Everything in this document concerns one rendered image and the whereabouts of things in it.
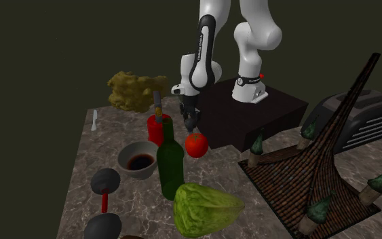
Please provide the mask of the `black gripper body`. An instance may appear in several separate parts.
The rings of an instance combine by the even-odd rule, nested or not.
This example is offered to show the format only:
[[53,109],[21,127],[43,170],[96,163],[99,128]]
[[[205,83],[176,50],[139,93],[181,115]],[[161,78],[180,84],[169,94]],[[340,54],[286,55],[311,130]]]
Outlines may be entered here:
[[184,120],[192,119],[195,122],[199,120],[199,111],[196,109],[198,103],[198,95],[183,95],[180,103],[180,114]]

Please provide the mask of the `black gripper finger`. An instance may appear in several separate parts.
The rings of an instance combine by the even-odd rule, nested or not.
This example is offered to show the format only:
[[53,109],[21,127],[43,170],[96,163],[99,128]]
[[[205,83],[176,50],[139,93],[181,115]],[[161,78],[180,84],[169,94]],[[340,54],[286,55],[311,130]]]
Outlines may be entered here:
[[192,133],[200,119],[200,112],[184,114],[184,125],[188,133]]

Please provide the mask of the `red tomato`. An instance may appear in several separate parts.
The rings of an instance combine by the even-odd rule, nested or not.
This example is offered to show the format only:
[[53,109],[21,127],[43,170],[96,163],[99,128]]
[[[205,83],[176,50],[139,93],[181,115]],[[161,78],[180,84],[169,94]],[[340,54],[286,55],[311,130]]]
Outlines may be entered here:
[[201,158],[208,151],[208,140],[201,133],[190,134],[185,141],[185,149],[192,158]]

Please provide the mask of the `green glass bottle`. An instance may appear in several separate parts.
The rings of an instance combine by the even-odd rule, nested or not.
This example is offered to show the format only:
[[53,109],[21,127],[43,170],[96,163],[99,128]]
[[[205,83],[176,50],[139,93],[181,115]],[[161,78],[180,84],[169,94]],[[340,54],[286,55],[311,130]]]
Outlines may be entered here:
[[162,122],[164,141],[157,150],[157,164],[161,192],[163,196],[173,201],[176,190],[184,180],[184,150],[174,139],[173,121],[165,118]]

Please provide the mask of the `dark robot stand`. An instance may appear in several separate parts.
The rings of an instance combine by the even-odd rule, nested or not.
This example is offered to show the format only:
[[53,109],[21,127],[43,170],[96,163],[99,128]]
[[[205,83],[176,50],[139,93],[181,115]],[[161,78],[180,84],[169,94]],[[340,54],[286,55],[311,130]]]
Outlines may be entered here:
[[231,96],[234,84],[221,81],[198,96],[197,127],[211,149],[232,145],[244,152],[260,134],[268,139],[301,123],[307,102],[267,86],[268,96],[259,103],[241,103]]

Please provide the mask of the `yellow lumpy sponge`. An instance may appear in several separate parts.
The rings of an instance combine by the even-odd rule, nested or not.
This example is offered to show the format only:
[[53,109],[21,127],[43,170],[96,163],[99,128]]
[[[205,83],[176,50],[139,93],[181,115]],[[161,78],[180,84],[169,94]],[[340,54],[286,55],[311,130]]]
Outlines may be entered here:
[[124,111],[146,113],[153,104],[153,91],[161,97],[168,94],[166,76],[137,76],[133,72],[120,71],[107,82],[112,89],[109,102],[114,108]]

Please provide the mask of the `grey bowl with dark liquid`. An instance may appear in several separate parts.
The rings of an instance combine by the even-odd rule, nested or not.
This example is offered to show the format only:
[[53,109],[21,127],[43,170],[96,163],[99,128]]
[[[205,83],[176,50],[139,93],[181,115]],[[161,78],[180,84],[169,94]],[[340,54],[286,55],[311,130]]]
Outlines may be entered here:
[[117,156],[121,171],[135,179],[148,179],[157,168],[156,154],[158,148],[151,141],[141,141],[127,145]]

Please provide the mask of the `green lettuce head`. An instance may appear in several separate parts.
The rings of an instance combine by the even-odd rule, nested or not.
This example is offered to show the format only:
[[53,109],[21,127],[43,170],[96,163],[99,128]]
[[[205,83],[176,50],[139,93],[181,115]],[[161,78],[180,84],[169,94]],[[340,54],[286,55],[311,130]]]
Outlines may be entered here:
[[181,185],[174,199],[174,224],[186,238],[199,238],[230,226],[245,208],[232,194],[198,185]]

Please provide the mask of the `black dumbbell with red bar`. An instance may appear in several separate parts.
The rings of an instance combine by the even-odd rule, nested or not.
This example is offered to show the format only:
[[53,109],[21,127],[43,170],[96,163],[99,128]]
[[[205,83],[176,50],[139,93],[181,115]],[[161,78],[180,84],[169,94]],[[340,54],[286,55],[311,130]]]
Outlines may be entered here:
[[109,194],[118,189],[120,181],[119,173],[112,168],[103,168],[92,177],[92,191],[102,196],[101,213],[88,221],[84,239],[118,239],[122,223],[118,215],[108,213],[108,201]]

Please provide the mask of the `brown tiled spire roof model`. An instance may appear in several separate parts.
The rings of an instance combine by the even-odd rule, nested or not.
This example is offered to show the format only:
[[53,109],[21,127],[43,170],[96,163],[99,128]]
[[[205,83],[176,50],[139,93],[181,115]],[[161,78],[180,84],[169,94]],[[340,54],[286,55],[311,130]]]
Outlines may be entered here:
[[328,239],[375,215],[382,174],[357,191],[335,166],[334,146],[380,58],[374,53],[313,143],[302,143],[238,164],[293,239]]

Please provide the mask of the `black toaster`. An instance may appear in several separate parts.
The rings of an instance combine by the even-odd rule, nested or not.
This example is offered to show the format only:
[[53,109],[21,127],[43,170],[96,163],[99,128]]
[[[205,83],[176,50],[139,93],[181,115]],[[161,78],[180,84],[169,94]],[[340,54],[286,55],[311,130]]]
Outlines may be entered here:
[[[316,121],[314,135],[317,136],[345,96],[345,93],[340,93],[320,101],[301,130],[306,130],[312,121]],[[341,153],[379,139],[382,139],[382,93],[376,90],[363,90],[334,146],[334,153]]]

